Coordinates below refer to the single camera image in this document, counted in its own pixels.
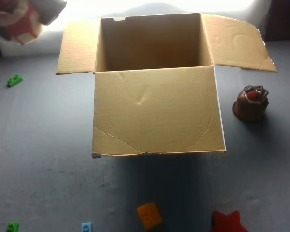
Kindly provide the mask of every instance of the gray fabric surface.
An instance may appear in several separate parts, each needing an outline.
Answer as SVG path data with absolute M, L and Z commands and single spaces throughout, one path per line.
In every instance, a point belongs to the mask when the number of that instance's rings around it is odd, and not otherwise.
M 94 76 L 55 76 L 58 56 L 0 59 L 0 231 L 141 232 L 136 209 L 155 202 L 170 232 L 236 209 L 249 231 L 290 232 L 290 42 L 267 45 L 278 73 L 215 67 L 225 154 L 92 159 Z M 248 84 L 270 92 L 260 124 L 232 113 Z

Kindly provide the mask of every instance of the santa sack figurine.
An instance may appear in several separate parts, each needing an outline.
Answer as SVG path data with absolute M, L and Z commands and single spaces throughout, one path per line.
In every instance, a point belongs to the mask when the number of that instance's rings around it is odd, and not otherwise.
M 60 12 L 65 6 L 66 2 L 60 3 Z M 4 39 L 20 45 L 34 41 L 42 31 L 40 19 L 43 15 L 39 10 L 29 0 L 0 0 L 0 41 Z

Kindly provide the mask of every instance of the santa claus figurine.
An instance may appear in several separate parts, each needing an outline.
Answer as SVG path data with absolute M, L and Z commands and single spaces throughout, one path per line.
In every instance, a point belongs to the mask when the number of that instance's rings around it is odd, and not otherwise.
M 0 0 L 0 37 L 29 44 L 41 33 L 42 24 L 52 22 L 65 6 L 56 0 Z

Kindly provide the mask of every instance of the green lego brick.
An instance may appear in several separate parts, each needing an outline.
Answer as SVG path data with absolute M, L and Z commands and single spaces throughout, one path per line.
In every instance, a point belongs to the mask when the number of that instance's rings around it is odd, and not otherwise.
M 18 232 L 19 223 L 17 222 L 11 222 L 8 224 L 8 227 L 6 228 L 6 232 Z
M 13 77 L 10 80 L 8 80 L 8 85 L 10 87 L 13 87 L 13 86 L 17 85 L 18 83 L 20 83 L 22 81 L 23 81 L 23 78 L 21 77 L 21 75 L 16 75 L 15 77 Z

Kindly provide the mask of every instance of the orange block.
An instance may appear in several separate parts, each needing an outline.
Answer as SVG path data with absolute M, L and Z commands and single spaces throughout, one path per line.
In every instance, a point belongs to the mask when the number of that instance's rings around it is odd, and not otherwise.
M 146 230 L 150 230 L 163 222 L 155 203 L 144 204 L 138 207 L 137 211 Z

